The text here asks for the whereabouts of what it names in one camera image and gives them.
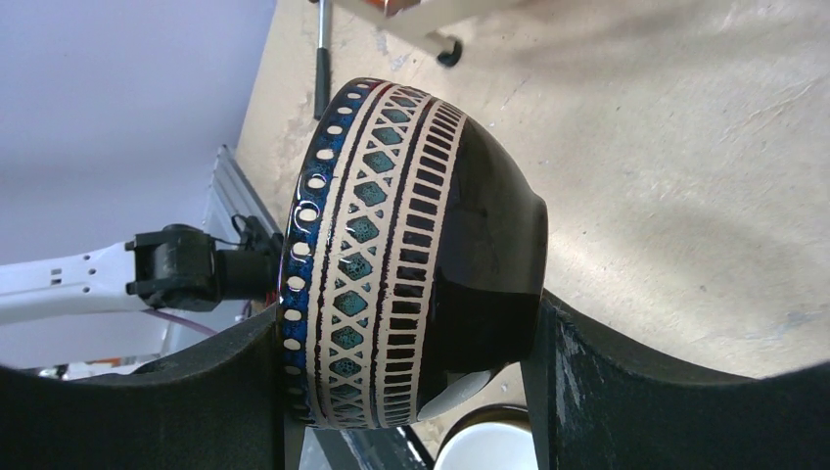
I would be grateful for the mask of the black tan geometric bowl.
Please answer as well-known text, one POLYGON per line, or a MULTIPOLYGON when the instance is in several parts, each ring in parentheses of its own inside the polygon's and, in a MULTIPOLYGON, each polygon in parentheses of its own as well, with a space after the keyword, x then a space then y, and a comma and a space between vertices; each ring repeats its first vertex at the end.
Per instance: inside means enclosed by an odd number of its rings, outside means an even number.
POLYGON ((530 353, 548 211, 455 106, 348 82, 300 168, 279 267, 282 389, 298 421, 434 418, 530 353))

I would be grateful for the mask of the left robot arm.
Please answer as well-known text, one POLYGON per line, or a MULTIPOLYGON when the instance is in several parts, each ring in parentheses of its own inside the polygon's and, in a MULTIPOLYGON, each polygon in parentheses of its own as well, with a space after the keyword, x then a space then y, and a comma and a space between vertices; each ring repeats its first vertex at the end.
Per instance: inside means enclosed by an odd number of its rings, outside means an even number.
POLYGON ((64 315, 210 312, 225 301, 263 301, 277 286, 283 236, 235 215, 237 242, 170 224, 126 242, 63 258, 1 267, 1 322, 64 315))

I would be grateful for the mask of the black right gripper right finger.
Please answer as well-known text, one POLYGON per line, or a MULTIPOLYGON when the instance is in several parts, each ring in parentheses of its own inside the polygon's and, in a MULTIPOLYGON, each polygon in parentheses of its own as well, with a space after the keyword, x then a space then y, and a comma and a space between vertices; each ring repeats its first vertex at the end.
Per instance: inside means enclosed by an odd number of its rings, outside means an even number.
POLYGON ((647 347, 541 296, 522 364, 542 469, 825 469, 829 366, 755 379, 647 347))

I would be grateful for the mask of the white bowl with dark rim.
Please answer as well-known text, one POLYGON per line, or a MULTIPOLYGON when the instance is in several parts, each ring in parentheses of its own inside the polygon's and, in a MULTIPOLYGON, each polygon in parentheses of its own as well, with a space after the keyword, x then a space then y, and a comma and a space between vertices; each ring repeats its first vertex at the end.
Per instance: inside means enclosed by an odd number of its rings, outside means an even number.
POLYGON ((460 418, 438 450, 435 470, 536 470, 527 409, 491 404, 460 418))

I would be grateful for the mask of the stainless steel dish rack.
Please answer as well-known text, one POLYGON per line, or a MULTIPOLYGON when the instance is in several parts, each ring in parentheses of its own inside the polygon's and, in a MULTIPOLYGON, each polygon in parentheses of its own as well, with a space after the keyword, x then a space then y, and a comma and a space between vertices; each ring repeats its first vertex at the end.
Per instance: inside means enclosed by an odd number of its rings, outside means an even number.
POLYGON ((442 27, 507 9, 512 0, 335 1, 335 5, 436 57, 446 68, 463 54, 461 39, 443 34, 442 27))

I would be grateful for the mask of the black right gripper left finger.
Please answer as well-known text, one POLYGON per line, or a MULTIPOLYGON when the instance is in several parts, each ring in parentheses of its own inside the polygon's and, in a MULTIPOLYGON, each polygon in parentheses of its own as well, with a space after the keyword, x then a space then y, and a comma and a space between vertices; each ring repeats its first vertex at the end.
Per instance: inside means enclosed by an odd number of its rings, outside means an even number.
POLYGON ((5 469, 296 469, 269 308, 128 375, 1 371, 5 469))

